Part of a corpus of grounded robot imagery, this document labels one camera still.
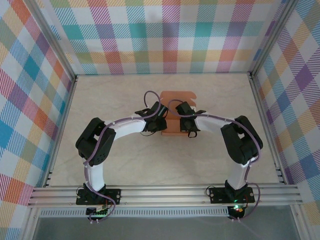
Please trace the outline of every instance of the robotic arm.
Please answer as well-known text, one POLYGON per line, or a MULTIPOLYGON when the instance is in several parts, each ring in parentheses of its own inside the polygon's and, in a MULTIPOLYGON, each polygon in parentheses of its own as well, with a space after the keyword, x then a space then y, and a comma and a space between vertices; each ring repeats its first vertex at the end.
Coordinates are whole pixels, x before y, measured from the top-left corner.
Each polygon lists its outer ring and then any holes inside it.
MULTIPOLYGON (((84 190, 87 193, 90 193, 89 195, 86 195, 86 197, 89 198, 89 202, 92 205, 104 204, 105 199, 92 192, 88 187, 88 184, 94 191, 100 194, 112 194, 110 192, 106 193, 106 185, 103 177, 103 162, 109 155, 113 141, 132 133, 154 133, 167 128, 164 114, 168 111, 168 108, 162 104, 160 104, 159 107, 159 104, 159 102, 156 102, 151 109, 146 108, 141 111, 136 111, 135 114, 131 118, 127 118, 127 120, 121 122, 115 121, 105 129, 99 140, 96 140, 95 136, 100 136, 107 125, 96 117, 91 120, 77 140, 75 146, 78 149, 79 155, 87 161, 91 158, 89 162, 86 161, 88 163, 85 165, 88 173, 88 182, 83 186, 85 188, 84 190), (96 145, 98 145, 97 150, 92 156, 96 145)), ((247 194, 248 189, 251 189, 246 183, 246 173, 250 164, 258 157, 259 153, 252 137, 237 124, 229 123, 225 118, 222 118, 224 119, 222 120, 209 117, 210 115, 206 114, 206 111, 203 110, 195 112, 187 102, 178 105, 176 110, 179 115, 186 116, 180 118, 180 130, 182 132, 188 132, 189 137, 191 133, 194 133, 194 137, 196 137, 197 132, 199 131, 217 132, 223 136, 228 154, 234 163, 231 175, 225 181, 223 192, 220 191, 218 193, 227 196, 226 202, 222 203, 233 203, 241 198, 243 199, 244 194, 247 194)), ((256 142, 258 142, 259 148, 261 149, 263 147, 260 137, 248 118, 239 116, 232 120, 232 122, 237 122, 242 126, 245 126, 253 135, 256 142)))

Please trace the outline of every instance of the orange block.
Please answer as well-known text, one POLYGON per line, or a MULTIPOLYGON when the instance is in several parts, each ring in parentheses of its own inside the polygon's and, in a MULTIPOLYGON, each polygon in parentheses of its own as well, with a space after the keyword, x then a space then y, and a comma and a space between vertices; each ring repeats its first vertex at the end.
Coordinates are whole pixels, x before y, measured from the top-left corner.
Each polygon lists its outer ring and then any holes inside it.
MULTIPOLYGON (((197 96, 192 91, 163 91, 160 94, 161 103, 168 107, 168 103, 172 99, 179 99, 183 102, 188 102, 190 106, 195 107, 196 103, 193 101, 197 96)), ((176 111, 176 107, 180 104, 178 101, 173 101, 170 103, 170 109, 174 112, 176 111)), ((166 118, 166 126, 167 129, 161 132, 164 136, 188 136, 187 132, 180 131, 180 117, 172 114, 170 111, 168 112, 166 118)))

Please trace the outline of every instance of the checkered fabric backdrop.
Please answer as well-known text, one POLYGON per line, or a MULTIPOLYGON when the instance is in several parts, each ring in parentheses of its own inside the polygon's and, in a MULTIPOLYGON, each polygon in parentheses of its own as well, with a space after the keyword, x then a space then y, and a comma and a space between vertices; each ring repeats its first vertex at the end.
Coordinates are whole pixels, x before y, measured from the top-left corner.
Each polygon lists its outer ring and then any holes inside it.
POLYGON ((0 240, 15 240, 71 80, 22 0, 0 4, 0 240))
POLYGON ((281 3, 279 5, 278 9, 276 10, 275 15, 273 16, 273 19, 272 19, 267 31, 265 32, 265 35, 261 41, 261 44, 254 55, 253 61, 252 61, 250 68, 249 68, 249 72, 252 72, 253 68, 255 67, 257 60, 258 60, 262 50, 265 48, 273 28, 277 25, 278 20, 282 14, 287 2, 288 2, 288 0, 281 0, 281 3))
POLYGON ((281 0, 37 2, 75 72, 95 75, 247 72, 281 0))
POLYGON ((285 173, 320 239, 320 0, 300 0, 256 79, 285 173))

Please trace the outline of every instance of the aluminum rail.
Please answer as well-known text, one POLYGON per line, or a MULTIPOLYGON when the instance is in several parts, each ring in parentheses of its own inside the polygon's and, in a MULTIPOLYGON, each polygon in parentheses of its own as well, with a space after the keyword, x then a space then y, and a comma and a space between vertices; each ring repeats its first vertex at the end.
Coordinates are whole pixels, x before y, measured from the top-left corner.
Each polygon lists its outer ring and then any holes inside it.
MULTIPOLYGON (((108 189, 121 189, 121 207, 209 207, 232 206, 229 203, 211 204, 205 194, 207 185, 130 185, 108 186, 108 189)), ((302 199, 296 185, 281 183, 259 184, 261 189, 260 206, 299 205, 302 199)), ((97 205, 76 205, 78 186, 35 188, 29 201, 29 208, 70 208, 97 207, 97 205)), ((257 199, 258 189, 253 186, 257 199)))

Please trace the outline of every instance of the beige floor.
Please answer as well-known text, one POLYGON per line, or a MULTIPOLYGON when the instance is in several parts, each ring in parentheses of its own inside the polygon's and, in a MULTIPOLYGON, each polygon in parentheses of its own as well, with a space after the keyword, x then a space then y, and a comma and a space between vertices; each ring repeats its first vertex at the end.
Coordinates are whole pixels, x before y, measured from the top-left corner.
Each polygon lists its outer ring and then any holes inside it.
MULTIPOLYGON (((75 143, 82 131, 92 118, 117 120, 142 110, 147 90, 193 91, 198 110, 223 117, 247 116, 264 143, 260 162, 248 179, 278 181, 246 74, 155 74, 79 77, 50 185, 81 185, 83 160, 75 143)), ((155 101, 148 95, 149 105, 155 101)), ((231 162, 218 134, 200 132, 189 139, 134 133, 113 143, 104 162, 104 180, 107 185, 217 184, 228 178, 231 162)))

